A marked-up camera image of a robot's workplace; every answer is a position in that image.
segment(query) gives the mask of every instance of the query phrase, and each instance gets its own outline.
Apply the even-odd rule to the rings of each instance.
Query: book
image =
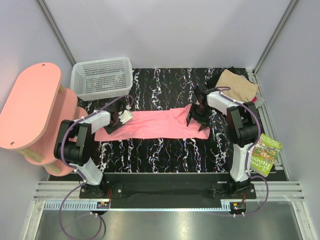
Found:
[[[268,176],[282,147],[280,142],[262,133],[253,148],[250,168],[264,177]]]

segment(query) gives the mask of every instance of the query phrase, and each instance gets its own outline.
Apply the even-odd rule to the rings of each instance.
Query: white wall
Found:
[[[33,64],[57,64],[64,75],[63,84],[70,86],[71,65],[36,1],[0,0],[0,5],[0,110],[5,105],[18,75]],[[21,102],[21,108],[27,104],[26,99]],[[47,176],[43,167],[28,163],[16,152],[0,148],[2,240],[21,239],[38,182]]]
[[[247,67],[290,0],[45,0],[77,62],[134,68]]]
[[[320,236],[320,1],[300,1],[258,72],[290,177]]]

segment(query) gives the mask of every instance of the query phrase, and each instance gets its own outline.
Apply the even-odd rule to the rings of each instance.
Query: black marble surface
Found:
[[[225,68],[134,69],[132,111],[169,110],[196,102],[193,88]],[[237,74],[248,79],[244,68]],[[107,99],[81,101],[78,105],[92,113]],[[212,111],[210,137],[202,139],[128,139],[95,142],[92,159],[106,173],[212,173],[228,172],[233,146],[226,136],[226,119]]]

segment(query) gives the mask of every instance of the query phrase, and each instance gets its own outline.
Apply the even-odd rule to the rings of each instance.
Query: pink shelf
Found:
[[[51,117],[44,134],[38,141],[29,146],[30,149],[42,155],[44,160],[39,163],[25,156],[25,159],[29,163],[35,165],[47,165],[56,160],[54,156],[54,148],[60,123],[66,119],[74,119],[77,102],[78,98],[76,93],[69,88],[65,88],[64,92],[59,92],[57,94]]]
[[[42,62],[16,79],[0,114],[0,147],[21,150],[37,142],[49,124],[61,82],[61,71]]]
[[[74,114],[74,120],[75,119],[80,119],[81,117],[86,117],[88,116],[86,110],[84,110],[82,107],[77,106],[76,110],[75,110],[75,114]],[[56,167],[58,167],[59,169],[61,169],[61,173],[60,174],[56,174],[55,172],[52,172],[50,169],[45,169],[49,174],[53,175],[53,176],[57,176],[57,177],[62,177],[65,175],[68,175],[69,173],[71,173],[74,169],[71,167],[66,166],[61,160],[56,159],[53,163],[51,163],[53,165],[55,165]]]

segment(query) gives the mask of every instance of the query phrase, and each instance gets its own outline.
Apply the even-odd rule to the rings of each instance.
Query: pink cloth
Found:
[[[198,131],[200,124],[191,119],[187,127],[186,118],[191,104],[184,108],[165,111],[133,111],[133,119],[107,134],[102,127],[95,133],[95,141],[105,142],[126,139],[208,139],[210,129]]]

